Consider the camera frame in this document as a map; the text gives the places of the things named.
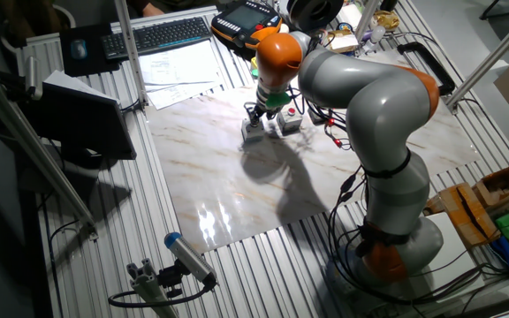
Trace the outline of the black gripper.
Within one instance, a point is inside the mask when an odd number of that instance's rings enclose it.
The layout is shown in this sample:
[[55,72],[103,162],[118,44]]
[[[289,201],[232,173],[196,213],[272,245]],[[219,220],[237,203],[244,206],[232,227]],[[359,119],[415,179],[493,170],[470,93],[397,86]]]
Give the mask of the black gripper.
[[249,129],[255,129],[258,124],[262,125],[267,119],[272,119],[282,109],[281,106],[268,107],[264,102],[257,101],[252,111],[252,115],[249,116]]

